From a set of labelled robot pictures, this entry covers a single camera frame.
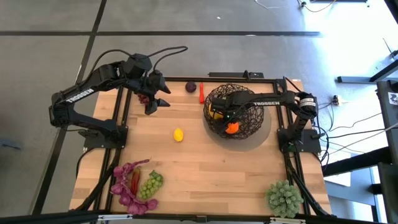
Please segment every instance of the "floor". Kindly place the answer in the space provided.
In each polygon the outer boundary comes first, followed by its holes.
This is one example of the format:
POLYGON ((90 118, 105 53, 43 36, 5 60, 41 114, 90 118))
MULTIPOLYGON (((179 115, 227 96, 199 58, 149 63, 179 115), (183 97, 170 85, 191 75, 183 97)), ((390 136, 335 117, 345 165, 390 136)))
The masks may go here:
MULTIPOLYGON (((0 0, 0 137, 23 145, 20 151, 0 150, 0 217, 30 213, 57 133, 48 118, 51 94, 72 86, 80 67, 81 72, 85 65, 91 68, 95 58, 108 49, 149 54, 164 47, 188 46, 187 52, 159 64, 167 76, 247 69, 263 72, 267 78, 301 79, 305 90, 321 103, 329 102, 333 95, 349 101, 333 108, 334 127, 379 113, 375 85, 337 84, 336 78, 371 76, 394 60, 388 47, 398 49, 398 25, 383 0, 338 2, 318 13, 299 8, 296 1, 259 2, 268 9, 252 0, 0 0), (103 16, 99 26, 93 27, 101 2, 106 3, 103 16), (321 36, 91 35, 148 30, 319 31, 321 36)), ((320 9, 327 4, 308 6, 320 9)), ((115 60, 125 60, 125 56, 109 54, 101 63, 115 60)), ((96 96, 90 96, 77 103, 76 110, 90 115, 95 101, 96 96)), ((324 128, 330 125, 330 112, 321 110, 324 128)), ((330 135, 380 127, 379 116, 330 135)), ((345 145, 364 137, 335 143, 345 145)), ((386 144, 385 136, 380 135, 350 149, 366 152, 386 144)), ((82 145, 77 133, 67 134, 44 213, 68 209, 82 145)), ((337 198, 331 202, 333 213, 353 217, 341 209, 345 202, 337 198)))

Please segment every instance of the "yellow toy fruit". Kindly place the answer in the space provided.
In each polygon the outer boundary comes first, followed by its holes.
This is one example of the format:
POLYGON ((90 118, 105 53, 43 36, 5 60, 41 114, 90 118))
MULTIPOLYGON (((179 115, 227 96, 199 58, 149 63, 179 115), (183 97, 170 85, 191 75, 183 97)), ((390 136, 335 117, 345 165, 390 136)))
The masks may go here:
POLYGON ((180 142, 184 138, 184 133, 182 132, 181 128, 177 128, 174 131, 174 140, 180 142))
POLYGON ((215 113, 210 108, 211 108, 211 105, 209 106, 209 114, 212 118, 214 118, 214 119, 223 119, 224 118, 224 116, 222 114, 215 113))

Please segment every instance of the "red chili pepper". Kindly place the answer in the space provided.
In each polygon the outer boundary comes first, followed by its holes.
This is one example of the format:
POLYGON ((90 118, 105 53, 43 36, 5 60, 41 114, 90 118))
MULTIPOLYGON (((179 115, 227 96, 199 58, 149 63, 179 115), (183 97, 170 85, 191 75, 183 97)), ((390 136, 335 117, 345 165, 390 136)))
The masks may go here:
POLYGON ((136 167, 132 173, 131 177, 131 193, 136 196, 137 195, 137 190, 138 190, 138 182, 139 182, 139 177, 141 174, 141 168, 136 167))

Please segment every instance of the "mesh basket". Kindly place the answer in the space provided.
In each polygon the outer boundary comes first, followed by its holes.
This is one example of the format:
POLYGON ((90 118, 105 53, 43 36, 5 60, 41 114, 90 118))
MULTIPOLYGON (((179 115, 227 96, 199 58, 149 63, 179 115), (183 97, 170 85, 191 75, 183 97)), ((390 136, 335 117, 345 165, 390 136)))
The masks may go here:
POLYGON ((248 93, 254 93, 244 86, 227 83, 211 91, 205 100, 203 114, 205 116, 206 122, 209 125, 209 128, 222 138, 246 139, 260 129, 264 120, 264 108, 262 106, 252 106, 248 109, 243 107, 241 109, 242 113, 237 120, 237 122, 239 122, 239 131, 234 134, 228 134, 225 131, 220 131, 220 128, 225 121, 216 121, 212 115, 210 115, 209 109, 211 101, 214 97, 223 98, 236 91, 247 91, 248 93))

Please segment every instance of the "wooden tabletop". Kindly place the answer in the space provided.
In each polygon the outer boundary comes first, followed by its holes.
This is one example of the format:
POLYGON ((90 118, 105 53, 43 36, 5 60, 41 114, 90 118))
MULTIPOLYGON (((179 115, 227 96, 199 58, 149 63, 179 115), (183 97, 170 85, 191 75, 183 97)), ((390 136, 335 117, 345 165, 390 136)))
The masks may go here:
MULTIPOLYGON (((204 83, 205 96, 222 83, 204 83)), ((302 89, 300 81, 295 84, 302 89)), ((273 92, 271 84, 239 83, 256 93, 273 92)), ((250 151, 230 151, 214 143, 205 131, 203 105, 199 91, 187 93, 185 82, 168 82, 172 94, 158 92, 157 97, 171 104, 147 116, 136 95, 131 99, 127 125, 129 132, 120 164, 150 159, 142 165, 141 180, 152 170, 164 176, 164 184, 154 195, 159 206, 152 213, 212 215, 272 215, 266 206, 265 191, 277 180, 285 180, 285 165, 279 151, 276 107, 268 107, 271 132, 250 151), (173 139, 176 128, 184 131, 182 142, 173 139)), ((101 92, 94 117, 112 117, 116 90, 101 92)), ((120 109, 121 120, 123 107, 120 109)), ((282 107, 285 126, 287 118, 282 107)), ((81 161, 70 208, 79 206, 98 182, 104 149, 95 149, 81 161)), ((300 153, 305 185, 327 212, 331 212, 319 161, 310 153, 300 153)), ((104 207, 108 186, 101 202, 104 207)), ((113 197, 112 212, 126 212, 119 196, 113 197)))

